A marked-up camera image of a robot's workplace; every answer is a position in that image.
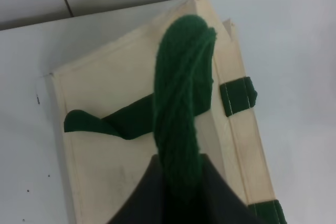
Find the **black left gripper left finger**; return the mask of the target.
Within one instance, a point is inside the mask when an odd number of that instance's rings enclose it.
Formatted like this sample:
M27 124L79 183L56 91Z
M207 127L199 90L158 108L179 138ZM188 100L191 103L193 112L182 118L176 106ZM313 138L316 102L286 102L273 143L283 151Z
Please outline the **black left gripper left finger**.
M135 190L108 223L164 223L165 191L159 156L153 155Z

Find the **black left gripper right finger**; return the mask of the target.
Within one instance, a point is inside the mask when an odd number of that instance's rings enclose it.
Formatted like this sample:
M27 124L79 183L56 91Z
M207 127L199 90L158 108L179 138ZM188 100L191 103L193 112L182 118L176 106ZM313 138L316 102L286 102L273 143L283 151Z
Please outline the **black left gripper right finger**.
M264 223L238 198L207 155L202 180L188 201L167 200L168 223Z

